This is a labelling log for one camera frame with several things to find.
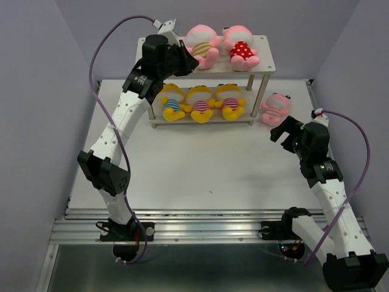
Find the pink plush pink-striped shirt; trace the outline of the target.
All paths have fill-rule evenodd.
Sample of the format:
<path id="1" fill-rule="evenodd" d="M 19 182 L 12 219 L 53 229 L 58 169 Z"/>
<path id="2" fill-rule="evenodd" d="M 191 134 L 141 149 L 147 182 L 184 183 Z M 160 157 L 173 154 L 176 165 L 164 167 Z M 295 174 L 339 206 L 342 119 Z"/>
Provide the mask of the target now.
<path id="1" fill-rule="evenodd" d="M 282 123 L 283 117 L 289 114 L 290 107 L 289 95 L 274 92 L 261 104 L 260 119 L 271 127 L 277 127 Z"/>

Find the pink plush orange-striped shirt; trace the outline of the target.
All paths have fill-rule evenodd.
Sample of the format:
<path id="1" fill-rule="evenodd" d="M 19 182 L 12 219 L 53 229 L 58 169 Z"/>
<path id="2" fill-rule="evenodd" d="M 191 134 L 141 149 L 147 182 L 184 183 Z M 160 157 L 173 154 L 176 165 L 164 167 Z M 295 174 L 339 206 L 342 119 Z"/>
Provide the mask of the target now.
<path id="1" fill-rule="evenodd" d="M 191 56 L 199 62 L 199 70 L 210 69 L 219 60 L 221 37 L 209 26 L 194 26 L 187 33 L 184 44 Z"/>

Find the yellow plush blue-striped shirt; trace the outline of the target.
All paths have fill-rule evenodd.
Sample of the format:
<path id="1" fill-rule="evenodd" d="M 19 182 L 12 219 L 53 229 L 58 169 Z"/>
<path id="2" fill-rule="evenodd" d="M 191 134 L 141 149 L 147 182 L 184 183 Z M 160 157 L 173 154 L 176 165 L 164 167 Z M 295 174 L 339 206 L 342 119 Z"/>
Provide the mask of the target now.
<path id="1" fill-rule="evenodd" d="M 185 106 L 182 102 L 185 99 L 183 90 L 174 83 L 164 84 L 158 98 L 162 104 L 163 118 L 168 122 L 174 122 L 185 117 Z"/>

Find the yellow plush pink-striped shirt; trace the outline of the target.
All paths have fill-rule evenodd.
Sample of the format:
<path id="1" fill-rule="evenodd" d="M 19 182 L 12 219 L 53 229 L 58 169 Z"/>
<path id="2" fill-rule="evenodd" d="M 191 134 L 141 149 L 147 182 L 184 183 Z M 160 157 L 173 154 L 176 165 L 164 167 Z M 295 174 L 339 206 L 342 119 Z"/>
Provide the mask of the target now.
<path id="1" fill-rule="evenodd" d="M 207 123 L 213 116 L 212 108 L 215 105 L 212 91 L 205 85 L 189 88 L 185 98 L 184 111 L 190 113 L 197 123 Z"/>

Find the yellow plush red-striped shirt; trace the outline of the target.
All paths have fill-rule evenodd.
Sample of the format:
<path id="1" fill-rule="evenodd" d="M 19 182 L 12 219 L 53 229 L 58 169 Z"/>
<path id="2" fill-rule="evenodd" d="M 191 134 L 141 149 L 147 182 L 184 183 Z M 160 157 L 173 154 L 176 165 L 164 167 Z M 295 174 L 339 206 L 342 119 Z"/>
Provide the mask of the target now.
<path id="1" fill-rule="evenodd" d="M 237 84 L 219 84 L 215 91 L 215 100 L 215 107 L 221 109 L 225 120 L 237 120 L 245 113 L 246 99 Z"/>

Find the pink plush red polka-dot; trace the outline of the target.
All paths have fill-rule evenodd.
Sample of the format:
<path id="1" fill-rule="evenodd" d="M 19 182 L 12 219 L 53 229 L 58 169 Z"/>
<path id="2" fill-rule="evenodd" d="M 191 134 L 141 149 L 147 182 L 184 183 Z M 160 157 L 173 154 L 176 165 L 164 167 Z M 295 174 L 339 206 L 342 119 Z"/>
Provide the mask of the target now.
<path id="1" fill-rule="evenodd" d="M 225 27 L 222 35 L 233 71 L 247 72 L 260 64 L 258 51 L 253 48 L 254 37 L 248 28 L 240 25 Z"/>

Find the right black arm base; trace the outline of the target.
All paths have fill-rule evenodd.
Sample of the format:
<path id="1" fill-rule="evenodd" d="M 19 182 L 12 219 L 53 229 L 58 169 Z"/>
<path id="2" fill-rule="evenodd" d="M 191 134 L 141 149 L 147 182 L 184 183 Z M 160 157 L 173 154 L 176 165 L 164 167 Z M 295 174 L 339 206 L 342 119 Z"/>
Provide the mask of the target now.
<path id="1" fill-rule="evenodd" d="M 292 220 L 300 216 L 311 216 L 305 208 L 291 207 L 284 211 L 280 221 L 262 221 L 258 236 L 263 240 L 280 242 L 278 249 L 287 260 L 302 262 L 305 254 L 303 240 L 292 231 Z"/>

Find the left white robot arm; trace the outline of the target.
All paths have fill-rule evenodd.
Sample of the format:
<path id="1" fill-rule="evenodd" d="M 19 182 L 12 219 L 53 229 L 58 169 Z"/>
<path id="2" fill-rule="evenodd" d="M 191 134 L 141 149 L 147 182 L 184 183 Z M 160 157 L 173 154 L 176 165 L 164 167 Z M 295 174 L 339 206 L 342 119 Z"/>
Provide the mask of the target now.
<path id="1" fill-rule="evenodd" d="M 114 232 L 121 239 L 135 234 L 130 221 L 133 212 L 126 199 L 130 182 L 130 167 L 120 167 L 121 160 L 129 163 L 125 145 L 143 114 L 161 92 L 164 81 L 171 76 L 191 74 L 199 62 L 177 36 L 149 35 L 142 44 L 142 56 L 122 85 L 118 104 L 108 124 L 88 151 L 81 151 L 77 161 L 86 179 L 102 195 L 115 222 Z"/>

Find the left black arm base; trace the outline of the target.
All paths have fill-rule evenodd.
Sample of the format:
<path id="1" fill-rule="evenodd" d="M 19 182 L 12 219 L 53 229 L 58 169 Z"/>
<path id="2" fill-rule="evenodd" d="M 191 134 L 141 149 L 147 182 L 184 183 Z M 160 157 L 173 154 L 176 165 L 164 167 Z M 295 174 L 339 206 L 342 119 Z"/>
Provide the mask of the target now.
<path id="1" fill-rule="evenodd" d="M 141 228 L 134 219 L 130 219 L 126 225 L 108 219 L 96 222 L 95 226 L 100 230 L 99 240 L 113 243 L 112 253 L 115 260 L 124 265 L 139 261 L 146 246 L 141 247 L 140 244 L 154 240 L 154 222 L 143 222 Z"/>

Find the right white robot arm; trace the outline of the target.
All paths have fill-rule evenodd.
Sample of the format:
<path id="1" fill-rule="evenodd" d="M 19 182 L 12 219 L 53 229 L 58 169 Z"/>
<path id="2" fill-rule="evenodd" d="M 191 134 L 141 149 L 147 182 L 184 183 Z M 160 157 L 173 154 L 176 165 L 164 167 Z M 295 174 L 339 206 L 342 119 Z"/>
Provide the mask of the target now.
<path id="1" fill-rule="evenodd" d="M 291 207 L 279 221 L 279 231 L 309 247 L 332 291 L 375 288 L 388 270 L 388 258 L 377 253 L 362 232 L 340 167 L 328 156 L 328 117 L 314 114 L 311 122 L 302 123 L 288 116 L 271 130 L 271 141 L 283 133 L 288 136 L 282 146 L 299 158 L 301 174 L 322 207 L 327 227 L 320 228 L 308 210 Z"/>

